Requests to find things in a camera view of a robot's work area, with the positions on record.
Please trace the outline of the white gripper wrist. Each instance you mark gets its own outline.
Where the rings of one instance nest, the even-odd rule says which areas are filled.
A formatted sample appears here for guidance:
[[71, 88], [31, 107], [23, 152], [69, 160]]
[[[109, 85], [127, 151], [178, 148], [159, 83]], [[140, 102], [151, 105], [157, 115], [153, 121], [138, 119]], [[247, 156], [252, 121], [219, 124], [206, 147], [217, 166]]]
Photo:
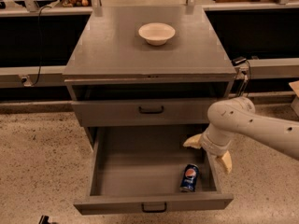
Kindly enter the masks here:
[[230, 174], [233, 168], [231, 154], [228, 150], [234, 137], [233, 133], [223, 131], [213, 124], [209, 124], [202, 135], [189, 137], [183, 144], [185, 147], [200, 149], [218, 156], [216, 161], [223, 168], [224, 173]]

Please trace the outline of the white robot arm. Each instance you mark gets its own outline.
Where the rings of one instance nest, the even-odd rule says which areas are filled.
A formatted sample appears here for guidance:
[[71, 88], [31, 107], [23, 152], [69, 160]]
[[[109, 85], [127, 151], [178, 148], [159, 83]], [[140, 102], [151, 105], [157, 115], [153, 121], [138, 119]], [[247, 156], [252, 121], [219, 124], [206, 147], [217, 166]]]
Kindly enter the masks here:
[[209, 107], [207, 117], [208, 127], [188, 138], [183, 146], [203, 148], [216, 157], [227, 174], [233, 167], [228, 148], [236, 133], [299, 160], [299, 123], [257, 115], [249, 98], [216, 102]]

